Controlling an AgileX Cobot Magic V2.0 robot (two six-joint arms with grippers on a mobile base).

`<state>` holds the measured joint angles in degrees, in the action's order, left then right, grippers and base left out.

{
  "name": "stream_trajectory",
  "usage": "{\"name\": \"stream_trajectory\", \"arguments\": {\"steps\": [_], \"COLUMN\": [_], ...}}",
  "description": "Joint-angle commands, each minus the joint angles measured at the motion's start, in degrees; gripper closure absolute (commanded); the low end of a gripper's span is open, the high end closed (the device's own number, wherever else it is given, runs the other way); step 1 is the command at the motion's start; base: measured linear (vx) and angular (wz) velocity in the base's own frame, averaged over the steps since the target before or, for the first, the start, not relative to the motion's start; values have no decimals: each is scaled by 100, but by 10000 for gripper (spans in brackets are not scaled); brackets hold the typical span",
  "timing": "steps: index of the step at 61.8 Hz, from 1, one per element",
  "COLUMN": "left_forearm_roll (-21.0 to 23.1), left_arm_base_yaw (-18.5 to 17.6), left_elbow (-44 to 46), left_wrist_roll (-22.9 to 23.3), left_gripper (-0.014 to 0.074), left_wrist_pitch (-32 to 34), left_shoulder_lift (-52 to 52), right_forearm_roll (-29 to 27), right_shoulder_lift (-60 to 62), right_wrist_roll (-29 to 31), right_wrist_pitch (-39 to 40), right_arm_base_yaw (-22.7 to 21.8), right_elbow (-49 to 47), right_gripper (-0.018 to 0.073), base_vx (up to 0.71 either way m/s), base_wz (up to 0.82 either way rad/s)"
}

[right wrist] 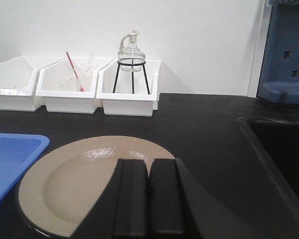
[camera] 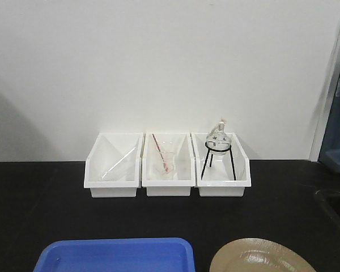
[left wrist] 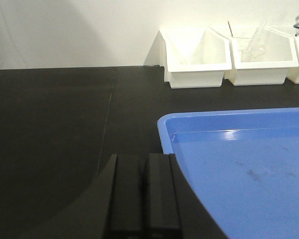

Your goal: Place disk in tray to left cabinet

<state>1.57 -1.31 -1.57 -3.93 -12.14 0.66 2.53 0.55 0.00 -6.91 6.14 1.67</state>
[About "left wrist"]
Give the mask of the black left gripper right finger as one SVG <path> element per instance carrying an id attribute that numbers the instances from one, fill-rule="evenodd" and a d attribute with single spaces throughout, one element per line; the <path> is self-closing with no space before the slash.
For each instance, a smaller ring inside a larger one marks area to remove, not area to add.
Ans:
<path id="1" fill-rule="evenodd" d="M 185 179 L 173 154 L 149 155 L 148 238 L 226 238 Z"/>

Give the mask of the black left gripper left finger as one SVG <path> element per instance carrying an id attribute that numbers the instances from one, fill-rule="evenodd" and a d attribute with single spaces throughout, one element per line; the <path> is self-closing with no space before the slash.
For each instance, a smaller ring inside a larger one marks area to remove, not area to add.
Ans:
<path id="1" fill-rule="evenodd" d="M 136 155 L 112 155 L 97 178 L 24 239 L 141 239 L 142 174 Z"/>

